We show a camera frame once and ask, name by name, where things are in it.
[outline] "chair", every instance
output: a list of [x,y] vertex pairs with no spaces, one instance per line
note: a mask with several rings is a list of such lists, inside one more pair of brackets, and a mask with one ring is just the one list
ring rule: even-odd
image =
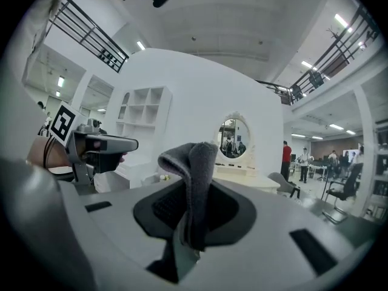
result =
[[298,192],[298,198],[299,198],[301,188],[297,186],[293,186],[292,184],[288,183],[280,173],[273,172],[268,176],[268,178],[280,184],[280,187],[278,187],[278,189],[276,190],[277,192],[290,193],[291,194],[290,198],[292,198],[295,192]]
[[[362,169],[363,169],[363,164],[362,163],[356,164],[353,167],[352,172],[351,172],[350,176],[348,177],[348,179],[346,180],[345,183],[341,183],[341,182],[337,182],[337,181],[330,182],[329,189],[326,191],[327,196],[326,196],[326,199],[325,199],[325,202],[324,202],[324,208],[323,208],[322,213],[323,213],[323,215],[327,219],[329,219],[329,221],[333,222],[334,224],[338,224],[338,223],[344,221],[345,219],[347,219],[347,217],[348,217],[347,212],[345,212],[342,209],[338,208],[336,206],[336,202],[337,202],[338,198],[340,200],[342,200],[342,201],[345,201],[347,198],[356,195],[355,183],[356,183],[357,177],[360,174],[360,172],[362,171]],[[332,189],[332,185],[333,184],[338,184],[340,186],[343,186],[344,187],[343,191],[335,191],[334,189]],[[332,196],[335,197],[334,210],[336,210],[337,212],[340,212],[341,214],[343,214],[345,216],[344,219],[342,219],[340,221],[336,220],[328,212],[325,211],[325,205],[326,205],[327,198],[329,197],[329,195],[332,195]]]

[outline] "person in red shirt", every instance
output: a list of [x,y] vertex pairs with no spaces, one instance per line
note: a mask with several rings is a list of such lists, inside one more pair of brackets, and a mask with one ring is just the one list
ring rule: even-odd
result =
[[291,148],[287,145],[287,141],[283,141],[283,160],[281,161],[281,171],[280,173],[288,182],[289,180],[289,168],[291,162]]

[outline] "black rectangular slot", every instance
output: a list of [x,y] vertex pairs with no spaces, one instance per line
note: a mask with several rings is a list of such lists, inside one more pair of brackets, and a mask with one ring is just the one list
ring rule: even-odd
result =
[[111,205],[112,204],[108,201],[102,201],[102,202],[97,202],[96,204],[86,205],[85,209],[87,212],[93,212],[93,211],[110,207]]
[[290,232],[290,236],[318,276],[337,265],[337,261],[308,230],[296,230]]

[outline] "railing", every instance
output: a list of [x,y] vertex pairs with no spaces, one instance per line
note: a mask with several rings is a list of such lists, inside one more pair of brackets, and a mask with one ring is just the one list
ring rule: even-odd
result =
[[53,25],[117,73],[129,56],[72,0],[62,0]]
[[256,82],[266,86],[268,89],[272,90],[275,94],[280,96],[280,100],[282,104],[291,105],[292,104],[292,95],[289,89],[286,87],[276,85],[274,83],[264,82],[256,80]]
[[343,68],[362,53],[380,33],[367,10],[360,6],[349,26],[340,35],[332,32],[334,43],[290,88],[292,101],[306,97],[315,89],[330,81]]

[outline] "towel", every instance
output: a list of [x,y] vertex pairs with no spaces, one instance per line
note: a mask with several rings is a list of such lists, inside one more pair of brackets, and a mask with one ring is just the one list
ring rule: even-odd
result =
[[217,151],[217,145],[207,142],[188,143],[168,150],[158,158],[161,168],[179,175],[186,184],[187,212],[184,239],[196,250],[204,250],[207,196]]

